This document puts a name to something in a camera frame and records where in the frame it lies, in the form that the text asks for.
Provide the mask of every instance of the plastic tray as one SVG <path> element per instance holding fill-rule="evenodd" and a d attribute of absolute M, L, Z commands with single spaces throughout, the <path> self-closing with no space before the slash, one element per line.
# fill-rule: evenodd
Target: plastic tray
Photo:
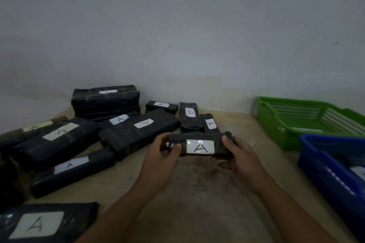
<path fill-rule="evenodd" d="M 257 120 L 284 150 L 300 150 L 302 133 L 365 137 L 365 116 L 330 103 L 258 97 Z"/>
<path fill-rule="evenodd" d="M 298 166 L 340 215 L 349 229 L 365 242 L 365 182 L 331 155 L 365 153 L 365 139 L 302 134 Z"/>

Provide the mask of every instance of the forearm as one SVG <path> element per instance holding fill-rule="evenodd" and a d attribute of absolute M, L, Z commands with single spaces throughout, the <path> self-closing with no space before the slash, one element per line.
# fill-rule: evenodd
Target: forearm
<path fill-rule="evenodd" d="M 257 194 L 285 242 L 337 242 L 272 178 L 261 185 Z"/>
<path fill-rule="evenodd" d="M 136 183 L 113 204 L 76 243 L 123 242 L 131 225 L 145 205 L 153 198 L 147 186 Z"/>

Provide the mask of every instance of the hand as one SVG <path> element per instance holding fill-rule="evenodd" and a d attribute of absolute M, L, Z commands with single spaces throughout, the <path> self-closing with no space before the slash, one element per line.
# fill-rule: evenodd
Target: hand
<path fill-rule="evenodd" d="M 177 158 L 181 153 L 181 144 L 176 144 L 167 157 L 162 157 L 160 149 L 162 146 L 166 146 L 170 134 L 165 133 L 156 137 L 147 151 L 135 183 L 148 190 L 152 197 L 164 189 L 170 181 Z"/>
<path fill-rule="evenodd" d="M 230 169 L 235 173 L 238 180 L 252 193 L 265 186 L 271 177 L 262 166 L 255 151 L 242 139 L 234 137 L 234 143 L 225 135 L 222 136 L 224 146 L 234 155 L 231 162 L 225 161 L 219 166 Z"/>

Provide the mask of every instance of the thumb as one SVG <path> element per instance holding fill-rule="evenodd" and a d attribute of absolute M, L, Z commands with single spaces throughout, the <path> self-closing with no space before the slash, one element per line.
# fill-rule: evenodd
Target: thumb
<path fill-rule="evenodd" d="M 232 140 L 230 140 L 228 137 L 226 137 L 225 135 L 222 136 L 222 142 L 224 144 L 224 146 L 231 151 L 231 153 L 236 156 L 238 155 L 240 152 L 242 152 L 242 150 L 240 148 L 238 148 L 238 146 L 236 144 L 233 143 Z"/>
<path fill-rule="evenodd" d="M 181 154 L 181 144 L 178 143 L 174 146 L 174 148 L 172 148 L 166 160 L 170 161 L 171 163 L 175 163 L 180 154 Z"/>

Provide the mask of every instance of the white wall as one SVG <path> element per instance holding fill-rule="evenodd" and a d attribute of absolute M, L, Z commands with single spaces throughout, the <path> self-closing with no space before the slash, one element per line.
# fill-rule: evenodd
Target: white wall
<path fill-rule="evenodd" d="M 365 113 L 364 8 L 365 0 L 0 0 L 0 95 L 67 104 L 74 88 L 135 84 L 141 102 L 249 112 L 269 95 Z M 14 107 L 51 116 L 59 108 L 50 104 Z"/>

